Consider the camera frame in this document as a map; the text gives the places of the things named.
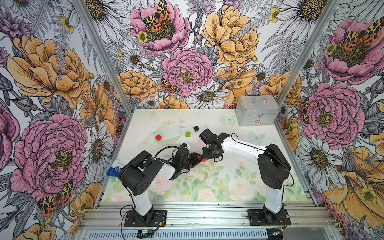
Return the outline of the long red lego brick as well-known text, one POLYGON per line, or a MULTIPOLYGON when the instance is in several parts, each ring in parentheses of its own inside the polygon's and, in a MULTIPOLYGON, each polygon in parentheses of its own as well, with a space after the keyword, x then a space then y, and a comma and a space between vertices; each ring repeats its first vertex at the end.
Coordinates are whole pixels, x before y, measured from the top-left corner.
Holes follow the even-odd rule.
POLYGON ((202 156, 198 156, 198 159, 199 159, 199 161, 200 161, 201 163, 204 163, 204 162, 207 161, 207 160, 206 160, 204 157, 202 157, 202 156))

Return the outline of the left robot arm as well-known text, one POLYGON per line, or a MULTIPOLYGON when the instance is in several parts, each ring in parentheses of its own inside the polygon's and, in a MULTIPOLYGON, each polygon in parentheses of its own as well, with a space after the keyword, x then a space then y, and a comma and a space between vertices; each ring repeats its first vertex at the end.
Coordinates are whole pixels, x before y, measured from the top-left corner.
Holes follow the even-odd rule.
POLYGON ((173 181, 188 173, 204 160, 204 156, 191 153, 187 144, 168 146, 154 156, 142 151, 119 172, 118 178, 133 200, 133 208, 125 220, 126 227, 154 226, 160 217, 166 217, 167 211, 155 211, 151 203, 148 188, 155 178, 162 177, 173 181))

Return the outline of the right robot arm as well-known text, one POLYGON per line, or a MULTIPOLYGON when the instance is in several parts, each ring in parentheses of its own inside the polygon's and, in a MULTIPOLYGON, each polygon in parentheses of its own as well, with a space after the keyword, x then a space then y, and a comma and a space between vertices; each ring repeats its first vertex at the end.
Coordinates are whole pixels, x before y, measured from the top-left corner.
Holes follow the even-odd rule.
POLYGON ((291 165, 277 145, 257 146, 226 133, 217 136, 209 129, 205 129, 199 138, 206 144, 203 156, 207 160, 222 160, 226 153, 258 164, 261 179, 267 186, 266 201, 263 208, 248 210, 247 218, 251 226, 291 225, 283 201, 285 182, 291 176, 291 165))

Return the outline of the silver metal case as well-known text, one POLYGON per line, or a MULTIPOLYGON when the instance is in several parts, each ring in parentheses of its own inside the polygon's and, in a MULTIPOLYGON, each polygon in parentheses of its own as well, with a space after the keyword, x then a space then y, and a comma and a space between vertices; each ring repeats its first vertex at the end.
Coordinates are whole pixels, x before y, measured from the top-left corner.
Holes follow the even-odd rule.
POLYGON ((240 126, 271 125, 279 114, 279 105, 273 96, 243 96, 236 107, 240 126))

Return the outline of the blue white card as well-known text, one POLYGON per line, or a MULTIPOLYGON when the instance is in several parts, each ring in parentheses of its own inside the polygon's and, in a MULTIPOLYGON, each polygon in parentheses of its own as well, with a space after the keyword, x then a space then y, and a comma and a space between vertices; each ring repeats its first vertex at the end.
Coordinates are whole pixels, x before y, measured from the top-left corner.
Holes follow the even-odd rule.
POLYGON ((122 168, 119 166, 110 167, 109 170, 107 171, 107 176, 118 177, 121 169, 122 168))

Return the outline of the small green circuit board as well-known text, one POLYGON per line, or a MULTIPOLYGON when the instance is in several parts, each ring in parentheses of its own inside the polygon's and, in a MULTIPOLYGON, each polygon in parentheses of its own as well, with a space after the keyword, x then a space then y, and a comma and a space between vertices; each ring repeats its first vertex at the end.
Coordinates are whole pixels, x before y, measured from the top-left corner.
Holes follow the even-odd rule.
POLYGON ((151 234, 152 234, 152 230, 150 230, 150 229, 143 229, 143 230, 138 230, 138 233, 137 233, 136 237, 138 239, 144 239, 144 238, 149 237, 151 234))

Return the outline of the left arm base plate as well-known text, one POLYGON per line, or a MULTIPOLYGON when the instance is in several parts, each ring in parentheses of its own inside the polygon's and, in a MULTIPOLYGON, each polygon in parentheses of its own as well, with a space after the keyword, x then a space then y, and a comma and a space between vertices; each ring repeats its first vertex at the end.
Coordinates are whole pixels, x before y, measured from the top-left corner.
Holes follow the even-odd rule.
POLYGON ((127 212, 124 219, 124 227, 157 227, 160 223, 166 224, 167 211, 149 211, 145 216, 139 215, 136 211, 127 212))

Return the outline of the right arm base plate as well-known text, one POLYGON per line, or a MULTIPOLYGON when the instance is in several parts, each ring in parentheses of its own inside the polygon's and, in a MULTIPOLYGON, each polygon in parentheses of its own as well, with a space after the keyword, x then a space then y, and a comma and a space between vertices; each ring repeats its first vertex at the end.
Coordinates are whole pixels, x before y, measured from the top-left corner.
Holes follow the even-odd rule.
POLYGON ((282 208, 277 214, 268 209, 250 209, 247 218, 251 226, 290 226, 288 211, 282 208))

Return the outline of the aluminium front rail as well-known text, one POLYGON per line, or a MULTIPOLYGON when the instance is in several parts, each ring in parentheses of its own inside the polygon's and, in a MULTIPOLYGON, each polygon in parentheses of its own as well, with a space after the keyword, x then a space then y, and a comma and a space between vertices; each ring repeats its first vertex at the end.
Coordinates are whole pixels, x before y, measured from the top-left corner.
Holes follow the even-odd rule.
MULTIPOLYGON (((127 209, 124 202, 101 203, 88 210, 80 230, 118 230, 127 209)), ((155 210, 166 210, 166 229, 249 228, 248 210, 261 209, 262 202, 163 202, 154 203, 155 210)), ((333 220, 324 207, 312 202, 288 202, 286 210, 292 228, 321 228, 333 226, 333 220)))

